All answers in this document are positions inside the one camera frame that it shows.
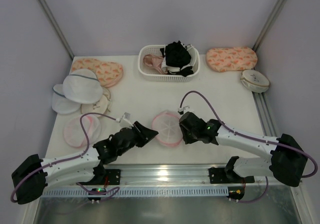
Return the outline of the pink-trimmed mesh laundry bag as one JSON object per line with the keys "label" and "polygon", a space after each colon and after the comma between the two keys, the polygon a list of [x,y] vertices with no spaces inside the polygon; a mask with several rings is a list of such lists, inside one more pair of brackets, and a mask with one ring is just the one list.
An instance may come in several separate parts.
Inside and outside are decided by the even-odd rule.
{"label": "pink-trimmed mesh laundry bag", "polygon": [[151,127],[158,132],[155,138],[161,145],[175,148],[183,140],[183,134],[179,126],[180,116],[178,112],[165,110],[152,120]]}

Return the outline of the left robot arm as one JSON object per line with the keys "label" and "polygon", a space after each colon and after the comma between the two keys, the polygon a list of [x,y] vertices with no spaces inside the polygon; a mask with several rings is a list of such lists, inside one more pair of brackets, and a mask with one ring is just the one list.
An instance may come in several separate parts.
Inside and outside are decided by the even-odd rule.
{"label": "left robot arm", "polygon": [[11,175],[14,190],[10,200],[24,205],[59,186],[98,185],[106,175],[105,165],[134,147],[144,147],[157,135],[158,131],[136,121],[133,126],[121,128],[83,152],[52,159],[30,155]]}

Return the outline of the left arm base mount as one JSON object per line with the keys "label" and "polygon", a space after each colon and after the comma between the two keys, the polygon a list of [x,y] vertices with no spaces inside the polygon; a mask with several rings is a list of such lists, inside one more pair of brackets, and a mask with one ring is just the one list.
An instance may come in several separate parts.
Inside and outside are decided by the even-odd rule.
{"label": "left arm base mount", "polygon": [[121,180],[120,169],[96,169],[93,178],[86,185],[119,185]]}

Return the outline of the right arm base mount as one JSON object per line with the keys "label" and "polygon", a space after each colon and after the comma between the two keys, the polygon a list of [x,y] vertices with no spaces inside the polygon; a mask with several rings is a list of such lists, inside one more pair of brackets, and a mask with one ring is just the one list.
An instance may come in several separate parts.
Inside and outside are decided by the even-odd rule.
{"label": "right arm base mount", "polygon": [[210,184],[252,184],[255,182],[253,176],[240,177],[233,171],[226,173],[224,167],[210,167],[208,176]]}

